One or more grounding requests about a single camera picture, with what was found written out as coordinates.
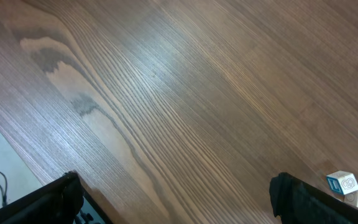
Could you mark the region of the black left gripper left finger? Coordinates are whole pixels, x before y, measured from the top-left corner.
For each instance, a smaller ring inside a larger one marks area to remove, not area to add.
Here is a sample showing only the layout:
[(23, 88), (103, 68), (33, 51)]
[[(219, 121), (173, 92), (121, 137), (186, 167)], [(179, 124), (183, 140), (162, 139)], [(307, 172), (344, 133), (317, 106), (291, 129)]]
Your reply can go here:
[(83, 204), (80, 177), (71, 171), (0, 208), (0, 223), (73, 223)]

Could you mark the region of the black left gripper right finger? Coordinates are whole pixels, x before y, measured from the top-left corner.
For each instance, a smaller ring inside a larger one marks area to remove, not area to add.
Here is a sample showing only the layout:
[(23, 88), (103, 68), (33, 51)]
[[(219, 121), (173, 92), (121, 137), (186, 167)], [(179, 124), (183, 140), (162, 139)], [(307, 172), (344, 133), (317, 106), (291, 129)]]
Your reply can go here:
[(273, 215), (283, 224), (358, 223), (358, 209), (287, 172), (271, 179), (269, 194)]

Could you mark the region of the wooden block blue side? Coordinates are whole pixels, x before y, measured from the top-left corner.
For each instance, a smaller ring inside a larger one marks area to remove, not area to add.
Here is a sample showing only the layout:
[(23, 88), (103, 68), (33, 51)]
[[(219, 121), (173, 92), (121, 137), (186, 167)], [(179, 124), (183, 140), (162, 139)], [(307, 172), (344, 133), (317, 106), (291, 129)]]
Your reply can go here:
[(329, 188), (338, 194), (347, 195), (358, 191), (358, 183), (353, 173), (337, 171), (326, 176)]

